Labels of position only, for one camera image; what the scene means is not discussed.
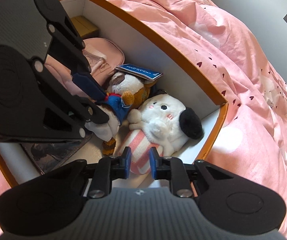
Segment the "orange cardboard storage box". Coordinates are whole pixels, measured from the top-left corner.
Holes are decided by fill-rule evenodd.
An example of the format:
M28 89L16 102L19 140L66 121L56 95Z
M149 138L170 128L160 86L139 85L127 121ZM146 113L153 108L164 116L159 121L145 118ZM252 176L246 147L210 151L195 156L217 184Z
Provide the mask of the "orange cardboard storage box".
M147 25L106 0L59 1L69 19L85 16L97 24L105 38L121 47L127 62L163 73L158 88L192 108L204 128L203 138L189 140L174 156L188 164L204 159L223 125L228 104L199 66ZM0 142L0 170L11 186L39 175L20 143Z

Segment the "white cat plush striped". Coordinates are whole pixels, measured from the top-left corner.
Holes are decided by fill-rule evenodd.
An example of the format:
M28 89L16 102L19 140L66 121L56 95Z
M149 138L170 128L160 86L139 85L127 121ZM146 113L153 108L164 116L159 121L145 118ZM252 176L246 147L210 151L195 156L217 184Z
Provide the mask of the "white cat plush striped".
M149 150L155 147L161 157L180 150L189 139L204 135L202 122L190 107L165 92L147 99L127 116L129 132L118 155L126 147L131 150L130 172L143 175L150 172Z

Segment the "dark picture card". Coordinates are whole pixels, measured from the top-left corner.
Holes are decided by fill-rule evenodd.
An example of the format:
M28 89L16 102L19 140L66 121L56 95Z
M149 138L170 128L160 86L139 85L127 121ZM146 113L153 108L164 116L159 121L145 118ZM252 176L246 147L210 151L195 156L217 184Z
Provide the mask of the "dark picture card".
M92 132L86 132L85 138L81 141L56 143L25 142L20 144L20 146L41 174L46 174L61 167L91 139L92 135Z

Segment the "pink heart-print duvet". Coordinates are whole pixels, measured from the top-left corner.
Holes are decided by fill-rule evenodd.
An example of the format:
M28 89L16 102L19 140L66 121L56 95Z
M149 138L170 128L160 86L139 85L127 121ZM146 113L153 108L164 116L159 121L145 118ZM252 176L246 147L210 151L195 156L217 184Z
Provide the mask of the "pink heart-print duvet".
M210 161L278 191L287 206L287 84L248 27L211 0L107 1L174 45L228 101Z

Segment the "gold jewelry box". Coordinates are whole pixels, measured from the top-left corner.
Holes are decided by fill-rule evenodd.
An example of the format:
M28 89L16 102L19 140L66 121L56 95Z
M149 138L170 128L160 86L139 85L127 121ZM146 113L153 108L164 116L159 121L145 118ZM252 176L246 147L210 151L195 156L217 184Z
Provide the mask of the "gold jewelry box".
M83 40L99 37L99 28L84 16L76 16L70 20Z

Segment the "blue card pack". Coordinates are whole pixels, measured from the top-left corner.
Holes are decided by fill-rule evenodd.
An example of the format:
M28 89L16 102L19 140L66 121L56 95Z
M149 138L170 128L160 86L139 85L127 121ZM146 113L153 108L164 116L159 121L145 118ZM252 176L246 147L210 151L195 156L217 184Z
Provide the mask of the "blue card pack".
M142 68L133 64L121 64L116 66L116 70L141 77L145 80L155 81L163 76L163 73L154 70Z

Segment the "pink fabric pouch bag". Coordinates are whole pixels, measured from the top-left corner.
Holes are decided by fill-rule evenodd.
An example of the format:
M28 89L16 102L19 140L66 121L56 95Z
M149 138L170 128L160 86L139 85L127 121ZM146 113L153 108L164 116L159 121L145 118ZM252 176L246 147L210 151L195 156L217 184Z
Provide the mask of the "pink fabric pouch bag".
M105 38L88 38L84 43L83 55L91 67L91 75L99 85L104 86L115 73L115 68L124 63L124 53L115 43ZM45 67L70 94L88 97L73 83L71 70L50 55L46 58Z

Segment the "brown white dog plush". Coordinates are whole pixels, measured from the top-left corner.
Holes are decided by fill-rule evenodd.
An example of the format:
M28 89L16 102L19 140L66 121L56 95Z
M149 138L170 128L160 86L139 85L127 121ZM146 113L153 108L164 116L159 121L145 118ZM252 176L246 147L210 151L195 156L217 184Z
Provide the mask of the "brown white dog plush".
M87 122L85 127L102 140L102 154L112 155L115 151L115 137L132 109L139 108L148 99L151 87L157 82L135 75L116 72L110 79L105 99L97 101L98 107L109 116L108 122L96 124Z

